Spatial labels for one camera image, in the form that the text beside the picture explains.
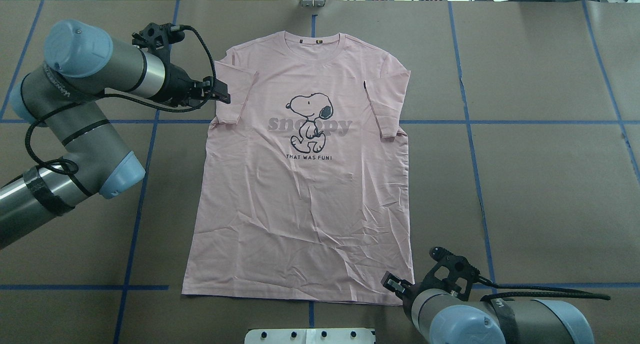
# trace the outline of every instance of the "wrinkled fabric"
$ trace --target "wrinkled fabric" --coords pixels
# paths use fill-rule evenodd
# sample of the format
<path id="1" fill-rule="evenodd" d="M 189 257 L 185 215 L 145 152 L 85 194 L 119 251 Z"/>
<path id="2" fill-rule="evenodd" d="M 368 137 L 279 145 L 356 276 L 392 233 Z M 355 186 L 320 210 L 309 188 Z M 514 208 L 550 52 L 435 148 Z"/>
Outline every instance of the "wrinkled fabric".
<path id="1" fill-rule="evenodd" d="M 182 293 L 401 305 L 414 280 L 410 72 L 348 34 L 285 31 L 215 63 L 217 103 Z"/>

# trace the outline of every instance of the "shirt sleeve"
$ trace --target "shirt sleeve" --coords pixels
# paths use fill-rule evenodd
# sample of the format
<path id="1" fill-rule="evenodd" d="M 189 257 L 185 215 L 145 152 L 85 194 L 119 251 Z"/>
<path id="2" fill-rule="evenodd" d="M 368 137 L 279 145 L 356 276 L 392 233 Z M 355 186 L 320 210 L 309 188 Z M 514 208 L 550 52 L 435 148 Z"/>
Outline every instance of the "shirt sleeve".
<path id="1" fill-rule="evenodd" d="M 242 68 L 235 64 L 233 52 L 228 51 L 226 57 L 215 64 L 215 76 L 226 83 L 227 91 L 231 95 L 231 103 L 217 101 L 215 116 L 218 123 L 235 125 L 247 103 L 249 91 L 254 85 L 258 72 L 249 68 Z"/>
<path id="2" fill-rule="evenodd" d="M 382 138 L 395 137 L 400 129 L 400 112 L 405 102 L 411 72 L 400 61 L 387 54 L 380 77 L 365 80 L 366 95 Z"/>

